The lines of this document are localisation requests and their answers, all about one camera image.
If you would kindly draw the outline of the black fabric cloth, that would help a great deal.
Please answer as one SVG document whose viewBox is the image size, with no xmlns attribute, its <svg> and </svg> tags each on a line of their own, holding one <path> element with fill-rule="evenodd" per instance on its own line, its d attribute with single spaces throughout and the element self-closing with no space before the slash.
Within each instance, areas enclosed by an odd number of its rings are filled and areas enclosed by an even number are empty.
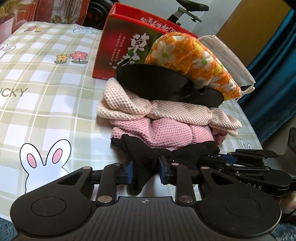
<svg viewBox="0 0 296 241">
<path fill-rule="evenodd" d="M 160 172 L 159 158 L 164 156 L 166 161 L 187 166 L 190 170 L 196 170 L 199 159 L 220 153 L 220 148 L 214 141 L 190 144 L 178 150 L 170 151 L 164 148 L 151 148 L 140 138 L 123 134 L 121 138 L 111 138 L 111 145 L 125 152 L 127 160 L 133 165 L 133 178 L 128 186 L 128 192 L 138 195 L 144 185 L 154 175 Z"/>
</svg>

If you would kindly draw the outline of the light pink knit cloth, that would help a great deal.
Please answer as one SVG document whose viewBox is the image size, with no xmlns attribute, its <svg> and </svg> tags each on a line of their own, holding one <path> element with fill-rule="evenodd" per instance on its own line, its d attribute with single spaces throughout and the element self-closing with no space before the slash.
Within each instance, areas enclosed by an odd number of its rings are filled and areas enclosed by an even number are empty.
<svg viewBox="0 0 296 241">
<path fill-rule="evenodd" d="M 242 127 L 237 118 L 227 115 L 222 109 L 177 101 L 149 101 L 125 90 L 115 78 L 107 80 L 97 115 L 120 121 L 139 120 L 143 117 L 154 120 L 170 118 L 189 125 L 209 125 L 229 132 Z"/>
</svg>

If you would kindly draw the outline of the orange floral fabric pouch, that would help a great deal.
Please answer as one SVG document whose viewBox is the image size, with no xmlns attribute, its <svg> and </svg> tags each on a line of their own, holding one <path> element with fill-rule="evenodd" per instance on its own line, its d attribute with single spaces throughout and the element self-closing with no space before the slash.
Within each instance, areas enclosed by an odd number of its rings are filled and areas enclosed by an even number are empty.
<svg viewBox="0 0 296 241">
<path fill-rule="evenodd" d="M 194 82 L 196 89 L 208 86 L 225 100 L 238 99 L 242 90 L 213 52 L 197 38 L 180 32 L 160 36 L 152 45 L 144 64 L 178 72 Z"/>
</svg>

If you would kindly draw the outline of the teal curtain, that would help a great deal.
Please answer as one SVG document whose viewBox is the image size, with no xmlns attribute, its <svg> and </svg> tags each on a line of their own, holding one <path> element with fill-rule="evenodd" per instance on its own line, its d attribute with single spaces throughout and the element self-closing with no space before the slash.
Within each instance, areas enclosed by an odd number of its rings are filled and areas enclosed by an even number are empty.
<svg viewBox="0 0 296 241">
<path fill-rule="evenodd" d="M 239 105 L 260 142 L 295 115 L 295 9 L 291 9 L 248 65 L 255 90 Z"/>
</svg>

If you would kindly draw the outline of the checked bunny tablecloth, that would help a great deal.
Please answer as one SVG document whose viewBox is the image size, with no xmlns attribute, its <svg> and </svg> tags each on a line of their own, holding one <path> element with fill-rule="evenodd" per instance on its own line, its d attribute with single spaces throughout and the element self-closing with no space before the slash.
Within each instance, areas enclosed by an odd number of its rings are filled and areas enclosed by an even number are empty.
<svg viewBox="0 0 296 241">
<path fill-rule="evenodd" d="M 77 24 L 31 22 L 1 45 L 1 217 L 15 201 L 69 173 L 122 161 L 113 125 L 97 115 L 107 80 L 92 77 L 102 32 Z M 234 100 L 219 107 L 242 127 L 222 153 L 260 149 Z"/>
</svg>

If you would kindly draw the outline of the wooden door panel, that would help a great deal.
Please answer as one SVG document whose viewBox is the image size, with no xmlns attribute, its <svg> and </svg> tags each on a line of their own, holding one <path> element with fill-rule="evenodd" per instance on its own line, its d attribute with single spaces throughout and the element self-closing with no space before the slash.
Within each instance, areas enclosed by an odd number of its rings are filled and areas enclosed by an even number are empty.
<svg viewBox="0 0 296 241">
<path fill-rule="evenodd" d="M 285 1 L 241 1 L 217 33 L 248 66 L 291 10 Z"/>
</svg>

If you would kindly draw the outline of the red cardboard box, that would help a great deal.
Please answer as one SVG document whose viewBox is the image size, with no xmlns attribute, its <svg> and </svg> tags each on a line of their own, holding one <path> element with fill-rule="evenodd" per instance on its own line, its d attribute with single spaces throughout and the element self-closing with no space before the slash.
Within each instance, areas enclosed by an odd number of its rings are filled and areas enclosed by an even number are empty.
<svg viewBox="0 0 296 241">
<path fill-rule="evenodd" d="M 109 11 L 100 38 L 92 77 L 109 79 L 125 60 L 143 63 L 161 35 L 188 30 L 159 16 L 125 4 L 115 3 Z"/>
</svg>

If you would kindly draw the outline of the black exercise bike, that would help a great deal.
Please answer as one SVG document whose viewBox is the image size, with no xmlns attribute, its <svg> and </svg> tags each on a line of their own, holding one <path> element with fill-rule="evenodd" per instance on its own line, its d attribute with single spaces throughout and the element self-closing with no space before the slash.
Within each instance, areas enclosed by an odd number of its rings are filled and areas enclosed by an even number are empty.
<svg viewBox="0 0 296 241">
<path fill-rule="evenodd" d="M 106 22 L 107 15 L 111 8 L 119 3 L 119 1 L 90 1 L 87 15 L 84 20 L 84 25 L 87 27 L 93 27 L 97 29 L 102 29 Z M 191 20 L 196 22 L 202 22 L 197 16 L 193 15 L 192 12 L 196 11 L 208 11 L 209 6 L 201 3 L 196 3 L 194 1 L 177 1 L 181 5 L 178 10 L 173 13 L 168 20 L 174 24 L 181 25 L 178 20 L 184 14 L 191 17 Z"/>
</svg>

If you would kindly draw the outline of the pink printed backdrop poster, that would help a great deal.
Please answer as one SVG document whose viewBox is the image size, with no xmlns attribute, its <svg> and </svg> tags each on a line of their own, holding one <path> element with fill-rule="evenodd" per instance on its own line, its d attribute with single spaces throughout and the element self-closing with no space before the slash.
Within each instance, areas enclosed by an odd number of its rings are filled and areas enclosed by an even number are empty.
<svg viewBox="0 0 296 241">
<path fill-rule="evenodd" d="M 1 1 L 1 42 L 27 22 L 82 25 L 88 0 Z"/>
</svg>

